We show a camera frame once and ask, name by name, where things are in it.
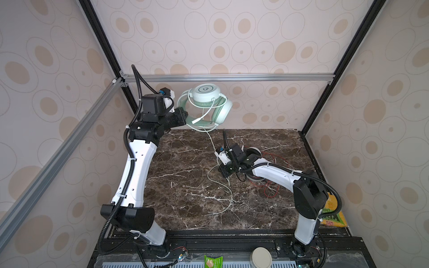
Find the mint green headphones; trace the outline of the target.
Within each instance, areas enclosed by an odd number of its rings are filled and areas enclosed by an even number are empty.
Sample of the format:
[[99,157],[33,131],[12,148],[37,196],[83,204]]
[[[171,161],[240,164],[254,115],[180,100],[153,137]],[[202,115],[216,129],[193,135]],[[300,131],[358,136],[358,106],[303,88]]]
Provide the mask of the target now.
[[185,121],[186,126],[197,132],[206,133],[215,149],[210,132],[224,123],[232,108],[232,102],[221,92],[219,86],[206,83],[184,91],[178,98],[177,107],[186,109],[188,103],[201,109],[202,115],[189,116]]

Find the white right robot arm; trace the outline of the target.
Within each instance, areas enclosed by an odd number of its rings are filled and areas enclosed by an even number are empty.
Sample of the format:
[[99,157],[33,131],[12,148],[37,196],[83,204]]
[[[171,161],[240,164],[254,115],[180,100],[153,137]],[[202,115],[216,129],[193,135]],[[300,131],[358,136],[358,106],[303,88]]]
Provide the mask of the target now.
[[308,246],[323,218],[341,212],[342,200],[338,192],[324,180],[313,175],[292,170],[263,158],[253,147],[246,150],[238,144],[220,147],[214,153],[220,160],[223,177],[231,174],[252,175],[274,182],[293,193],[295,209],[298,212],[294,243]]

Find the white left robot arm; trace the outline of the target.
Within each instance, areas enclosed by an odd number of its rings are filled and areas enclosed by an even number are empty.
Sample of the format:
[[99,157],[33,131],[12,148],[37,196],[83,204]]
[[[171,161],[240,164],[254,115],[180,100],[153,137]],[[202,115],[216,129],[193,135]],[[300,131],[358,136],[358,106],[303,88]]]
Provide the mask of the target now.
[[[176,108],[164,116],[143,113],[138,121],[133,120],[126,126],[124,143],[128,152],[127,163],[111,203],[101,208],[106,223],[97,242],[100,254],[111,254],[130,240],[144,240],[151,246],[164,245],[166,230],[155,222],[154,209],[144,207],[145,184],[160,138],[172,128],[184,126],[187,116],[183,108]],[[109,226],[116,226],[130,234],[117,246],[105,249],[103,240]]]

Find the white round cap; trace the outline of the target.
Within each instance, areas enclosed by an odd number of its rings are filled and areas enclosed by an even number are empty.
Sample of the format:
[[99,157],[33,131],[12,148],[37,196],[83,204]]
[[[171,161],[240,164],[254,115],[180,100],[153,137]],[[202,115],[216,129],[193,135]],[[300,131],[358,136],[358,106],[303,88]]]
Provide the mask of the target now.
[[263,247],[254,249],[250,255],[250,265],[252,268],[270,268],[272,265],[270,252]]

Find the green snack packet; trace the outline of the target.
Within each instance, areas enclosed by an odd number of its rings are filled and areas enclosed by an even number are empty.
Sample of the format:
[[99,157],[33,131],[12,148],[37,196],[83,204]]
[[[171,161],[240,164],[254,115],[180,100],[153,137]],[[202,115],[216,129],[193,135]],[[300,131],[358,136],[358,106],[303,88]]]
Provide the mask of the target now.
[[222,268],[223,266],[223,256],[217,258],[211,258],[204,256],[204,268]]

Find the silver aluminium rail back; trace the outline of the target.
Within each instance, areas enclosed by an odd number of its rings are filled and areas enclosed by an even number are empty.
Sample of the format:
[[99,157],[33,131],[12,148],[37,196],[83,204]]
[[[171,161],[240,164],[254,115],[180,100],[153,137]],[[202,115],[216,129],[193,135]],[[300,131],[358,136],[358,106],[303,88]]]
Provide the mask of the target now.
[[142,75],[152,83],[332,81],[331,73]]

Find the silver aluminium rail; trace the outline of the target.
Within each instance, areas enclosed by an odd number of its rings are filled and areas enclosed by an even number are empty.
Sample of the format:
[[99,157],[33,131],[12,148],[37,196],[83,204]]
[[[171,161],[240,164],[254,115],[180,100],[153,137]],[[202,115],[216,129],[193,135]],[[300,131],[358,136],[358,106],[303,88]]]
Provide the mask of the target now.
[[109,87],[106,88],[92,108],[85,114],[82,120],[78,122],[68,138],[40,170],[33,182],[11,207],[10,211],[1,222],[1,251],[8,245],[26,217],[33,210],[34,206],[123,83],[124,80],[118,77],[115,79],[114,83],[111,83]]
[[142,75],[152,83],[332,81],[331,73]]

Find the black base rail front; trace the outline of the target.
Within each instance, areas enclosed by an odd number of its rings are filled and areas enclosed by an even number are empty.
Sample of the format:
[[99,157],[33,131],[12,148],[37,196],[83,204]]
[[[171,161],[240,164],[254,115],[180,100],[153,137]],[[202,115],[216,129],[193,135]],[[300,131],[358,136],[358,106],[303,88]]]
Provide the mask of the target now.
[[89,268],[202,268],[204,257],[223,258],[225,268],[251,267],[251,253],[265,248],[274,268],[373,268],[364,241],[345,229],[325,228],[311,242],[309,253],[293,253],[293,231],[190,230],[169,231],[163,246],[129,241],[108,255],[94,251]]

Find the black corner frame post left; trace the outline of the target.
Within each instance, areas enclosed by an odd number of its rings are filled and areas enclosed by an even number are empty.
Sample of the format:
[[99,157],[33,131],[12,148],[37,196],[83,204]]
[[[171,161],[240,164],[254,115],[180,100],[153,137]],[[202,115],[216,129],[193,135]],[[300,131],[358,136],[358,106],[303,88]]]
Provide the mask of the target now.
[[125,82],[125,75],[122,72],[122,69],[118,63],[118,60],[116,58],[116,54],[111,46],[110,41],[107,38],[107,35],[103,29],[103,26],[96,14],[95,8],[91,1],[87,0],[79,0],[78,1],[80,7],[83,10],[83,13],[88,20],[88,23],[98,41],[99,46],[101,47],[105,58],[108,61],[108,64],[110,68],[112,69],[115,78],[118,78],[122,82],[122,92],[126,97],[126,100],[128,101],[129,106],[131,107],[131,110],[133,112],[137,112],[137,102],[134,98],[134,95],[131,92],[130,87]]

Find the black corner frame post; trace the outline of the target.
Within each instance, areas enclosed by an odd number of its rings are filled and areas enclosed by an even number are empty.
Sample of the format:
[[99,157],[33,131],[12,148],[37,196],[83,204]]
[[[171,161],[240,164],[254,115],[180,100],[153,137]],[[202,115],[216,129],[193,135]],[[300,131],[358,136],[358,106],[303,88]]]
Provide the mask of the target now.
[[87,0],[79,0],[78,1],[80,7],[83,10],[83,13],[88,20],[88,23],[98,41],[99,46],[101,47],[105,58],[108,61],[108,64],[110,68],[112,69],[115,78],[118,78],[122,82],[122,92],[126,97],[126,100],[128,101],[129,106],[131,107],[131,110],[133,112],[137,112],[137,102],[134,98],[134,95],[131,92],[130,87],[125,82],[125,75],[122,72],[122,69],[118,63],[118,60],[116,58],[116,54],[111,46],[110,41],[107,38],[107,35],[103,29],[103,26],[96,14],[95,8],[91,1]]
[[340,81],[342,75],[344,74],[351,60],[355,56],[358,48],[364,41],[365,37],[367,36],[368,32],[370,31],[372,25],[374,24],[376,18],[378,17],[379,13],[383,9],[386,2],[387,2],[386,0],[376,0],[372,2],[368,12],[366,13],[361,24],[357,28],[357,31],[353,36],[350,45],[345,50],[343,57],[341,58],[337,68],[335,69],[334,71],[335,76],[333,80],[330,83],[328,83],[328,85],[324,89],[321,97],[319,98],[318,102],[315,105],[315,108],[310,114],[310,117],[308,118],[306,124],[304,125],[302,131],[300,132],[302,137],[306,137],[306,135],[309,133],[311,127],[315,123],[325,103],[331,96],[337,83]]

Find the silver aluminium rail left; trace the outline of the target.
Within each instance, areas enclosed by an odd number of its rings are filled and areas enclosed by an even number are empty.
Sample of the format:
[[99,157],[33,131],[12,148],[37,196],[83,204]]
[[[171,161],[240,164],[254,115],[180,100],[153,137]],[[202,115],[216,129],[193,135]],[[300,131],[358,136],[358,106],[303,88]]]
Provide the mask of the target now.
[[33,210],[34,206],[123,83],[124,80],[118,77],[115,79],[114,83],[111,83],[109,87],[106,88],[92,108],[85,114],[82,120],[78,122],[68,138],[40,170],[33,182],[11,207],[10,211],[1,222],[1,251],[8,245],[26,217]]

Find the black corner frame post right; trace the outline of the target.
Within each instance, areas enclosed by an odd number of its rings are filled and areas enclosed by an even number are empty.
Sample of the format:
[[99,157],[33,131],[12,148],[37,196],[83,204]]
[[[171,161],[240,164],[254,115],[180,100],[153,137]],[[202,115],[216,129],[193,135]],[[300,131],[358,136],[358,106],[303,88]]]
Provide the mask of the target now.
[[368,32],[370,31],[372,25],[374,24],[376,18],[378,17],[379,13],[383,9],[386,2],[387,2],[386,0],[376,0],[372,2],[368,12],[366,13],[361,24],[357,28],[357,31],[353,36],[350,45],[345,50],[343,57],[341,58],[337,68],[335,69],[334,71],[335,76],[333,80],[330,83],[328,83],[328,85],[324,89],[321,97],[319,98],[318,102],[315,105],[315,108],[310,114],[310,117],[308,118],[306,124],[304,125],[302,131],[300,132],[302,137],[306,137],[306,135],[309,133],[311,127],[315,123],[325,103],[331,96],[337,83],[340,81],[342,75],[344,74],[351,60],[355,56],[358,48],[364,41],[365,37],[367,36]]

